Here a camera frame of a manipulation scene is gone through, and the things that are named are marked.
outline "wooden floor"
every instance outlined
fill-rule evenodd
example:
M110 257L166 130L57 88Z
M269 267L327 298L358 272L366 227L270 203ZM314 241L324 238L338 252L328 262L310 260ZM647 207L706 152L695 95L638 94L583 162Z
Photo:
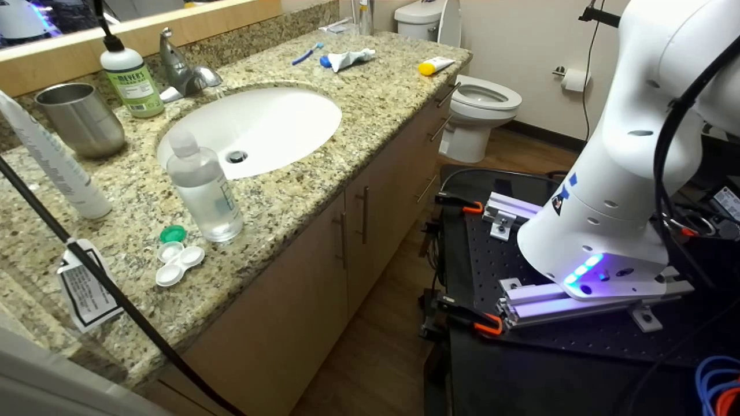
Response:
M568 170L576 155L538 141L494 130L485 159L472 166L544 173ZM459 162L439 157L439 166ZM344 334L334 346L294 416L421 415L424 360L431 348L417 336L417 297L431 285L432 270L417 253L418 218Z

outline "baseboard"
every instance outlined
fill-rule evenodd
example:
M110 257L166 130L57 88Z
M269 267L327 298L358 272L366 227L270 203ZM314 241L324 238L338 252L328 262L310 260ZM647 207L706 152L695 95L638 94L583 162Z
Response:
M520 135L535 138L539 141L544 141L547 144L552 144L553 146L570 150L571 152L580 153L586 145L586 142L579 138L543 129L531 124L522 123L517 120L509 121L507 124L501 126L501 128L519 133Z

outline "green label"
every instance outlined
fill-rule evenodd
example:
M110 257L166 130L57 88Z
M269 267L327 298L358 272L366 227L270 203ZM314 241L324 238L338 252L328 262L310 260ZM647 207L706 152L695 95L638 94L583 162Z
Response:
M164 108L144 64L129 71L106 71L111 84L133 115L154 115Z

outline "sink drain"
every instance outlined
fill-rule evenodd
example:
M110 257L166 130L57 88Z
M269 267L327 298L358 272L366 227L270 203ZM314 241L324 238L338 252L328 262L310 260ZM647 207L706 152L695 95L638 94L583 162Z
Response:
M230 164L237 164L240 162L243 162L247 158L246 152L242 152L241 150L237 150L235 152L231 152L228 155L226 155L226 161Z

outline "bathroom sink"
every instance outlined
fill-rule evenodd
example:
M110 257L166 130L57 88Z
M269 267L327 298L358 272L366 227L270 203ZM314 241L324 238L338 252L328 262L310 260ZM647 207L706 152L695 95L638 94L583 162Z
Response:
M334 134L342 112L332 100L300 88L249 90L207 104L178 121L164 135L157 160L172 156L169 137L193 133L218 155L228 179L280 169L310 155Z

